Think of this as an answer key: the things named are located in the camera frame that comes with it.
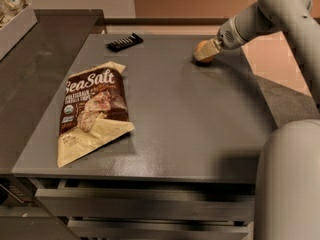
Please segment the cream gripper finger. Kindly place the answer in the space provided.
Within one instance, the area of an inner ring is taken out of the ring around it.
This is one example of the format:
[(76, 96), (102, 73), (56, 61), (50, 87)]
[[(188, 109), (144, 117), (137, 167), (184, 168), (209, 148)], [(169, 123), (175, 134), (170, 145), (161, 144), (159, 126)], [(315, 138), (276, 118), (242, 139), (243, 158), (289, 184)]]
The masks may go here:
[(211, 62), (221, 50), (221, 42), (217, 38), (203, 40), (195, 48), (194, 58), (198, 62)]

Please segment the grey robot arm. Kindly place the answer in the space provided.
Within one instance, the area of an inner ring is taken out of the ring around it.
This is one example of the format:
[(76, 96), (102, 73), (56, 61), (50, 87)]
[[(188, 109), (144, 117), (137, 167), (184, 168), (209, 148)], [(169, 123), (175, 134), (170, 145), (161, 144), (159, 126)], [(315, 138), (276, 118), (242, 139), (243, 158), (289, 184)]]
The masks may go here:
[(206, 63), (223, 50), (281, 32), (312, 97), (311, 113), (294, 111), (260, 154), (253, 240), (320, 240), (320, 25), (311, 7), (312, 0), (257, 0), (194, 52)]

